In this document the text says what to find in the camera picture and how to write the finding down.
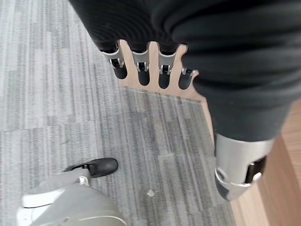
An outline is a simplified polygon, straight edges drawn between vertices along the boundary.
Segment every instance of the metal bracket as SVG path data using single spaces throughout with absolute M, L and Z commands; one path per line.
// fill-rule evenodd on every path
M 163 66 L 168 66 L 167 68 L 167 74 L 170 75 L 171 69 L 174 66 L 174 59 L 175 59 L 175 53 L 171 55 L 165 55 L 162 54 L 159 50 L 159 60 L 158 60 L 158 65 L 159 65 L 159 73 L 163 74 Z
M 187 69 L 187 67 L 182 67 L 182 74 L 186 74 L 186 72 L 190 73 L 190 77 L 196 72 L 196 70 Z
M 136 53 L 132 51 L 133 59 L 137 68 L 137 71 L 140 72 L 139 63 L 144 63 L 144 71 L 147 72 L 149 70 L 150 65 L 150 55 L 149 55 L 149 45 L 147 49 L 143 53 Z
M 124 66 L 123 54 L 122 54 L 122 50 L 120 48 L 119 41 L 117 42 L 117 46 L 118 46 L 118 49 L 114 53 L 102 52 L 104 54 L 104 57 L 109 61 L 111 67 L 114 68 L 114 69 L 116 69 L 116 67 L 115 67 L 112 60 L 117 60 L 118 65 L 119 65 L 120 68 L 123 68 L 123 66 Z

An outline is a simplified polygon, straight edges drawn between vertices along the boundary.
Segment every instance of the striped carpet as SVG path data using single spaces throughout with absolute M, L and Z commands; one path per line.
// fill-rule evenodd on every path
M 99 157 L 120 168 L 93 186 L 129 225 L 235 225 L 199 102 L 119 88 L 65 0 L 0 0 L 0 28 L 1 226 L 23 192 Z

